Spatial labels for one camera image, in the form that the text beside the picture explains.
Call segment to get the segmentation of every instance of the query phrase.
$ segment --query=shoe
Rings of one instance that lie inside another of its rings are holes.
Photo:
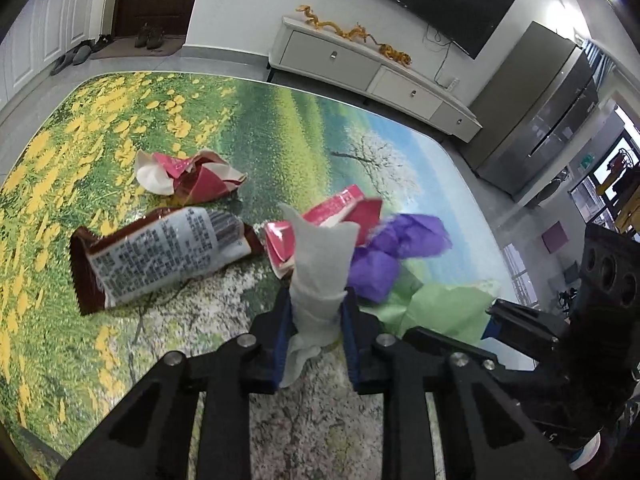
[[[113,38],[111,37],[111,34],[101,34],[100,38],[98,38],[98,41],[96,41],[94,46],[91,47],[91,50],[92,52],[100,52],[108,44],[111,44],[111,43],[113,43]]]
[[[75,55],[76,54],[74,54],[73,52],[67,52],[66,54],[63,54],[62,56],[60,56],[56,60],[56,64],[51,69],[50,74],[56,75],[62,72],[64,68],[68,67],[71,63],[73,63]]]
[[[149,50],[160,48],[164,43],[164,35],[160,27],[153,27],[149,33],[149,38],[146,40],[146,47]]]
[[[91,47],[89,45],[81,46],[74,56],[74,65],[80,65],[84,63],[87,59],[89,59],[90,55]]]
[[[149,39],[149,34],[151,33],[151,27],[149,27],[146,23],[140,28],[138,32],[138,37],[136,38],[136,43],[134,46],[136,48],[142,48],[146,45],[146,41]]]

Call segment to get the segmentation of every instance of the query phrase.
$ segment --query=cable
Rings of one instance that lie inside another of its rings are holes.
[[[424,40],[429,41],[429,43],[433,43],[436,44],[437,46],[442,47],[440,50],[431,50],[429,49],[430,52],[442,52],[442,50],[450,43],[440,43],[442,41],[442,35],[439,33],[439,31],[437,29],[434,29],[434,35],[433,35],[433,40],[430,40],[429,38],[429,29],[430,29],[430,25],[429,23],[427,23],[427,30],[425,31],[424,35],[422,36],[422,44],[424,44]]]
[[[444,62],[447,60],[447,57],[449,57],[449,49],[451,48],[451,43],[453,43],[453,42],[449,41],[449,43],[447,43],[447,52],[444,55],[444,59],[442,60],[442,63],[440,64],[440,67],[439,67],[438,71],[436,72],[436,75],[433,78],[433,80],[439,86],[442,86],[442,85],[440,83],[438,83],[438,75],[440,74],[440,70],[442,70],[442,67],[444,66]]]

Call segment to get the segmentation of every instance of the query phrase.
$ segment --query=tv stand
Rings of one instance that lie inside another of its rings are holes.
[[[298,20],[282,19],[269,64],[382,102],[465,142],[482,127],[471,110],[421,74]]]

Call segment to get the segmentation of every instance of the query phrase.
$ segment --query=white cabinet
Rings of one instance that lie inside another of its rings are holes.
[[[27,2],[0,44],[0,109],[41,70],[87,39],[91,4],[92,0]]]
[[[370,42],[348,41],[298,20],[282,19],[269,64],[382,102],[465,142],[482,127],[444,88],[382,56]]]
[[[4,43],[0,44],[0,59],[4,59]],[[4,74],[0,72],[0,110],[4,108],[9,98],[6,94],[6,85],[4,84]]]
[[[66,20],[67,48],[88,39],[91,3],[92,0],[69,0]]]
[[[55,61],[67,50],[66,15],[69,0],[44,0],[40,14],[43,66]]]
[[[301,32],[292,33],[282,64],[358,90],[366,90],[380,68],[373,59]]]
[[[372,90],[372,94],[383,101],[396,105],[409,112],[418,115],[422,119],[429,120],[442,103],[431,92],[425,90],[413,81],[391,72],[386,68]]]
[[[42,0],[29,0],[4,38],[4,82],[11,99],[40,71]]]

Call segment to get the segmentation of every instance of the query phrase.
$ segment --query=stainless steel refrigerator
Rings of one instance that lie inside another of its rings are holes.
[[[533,22],[471,105],[483,128],[463,156],[479,176],[516,197],[597,102],[584,52]]]

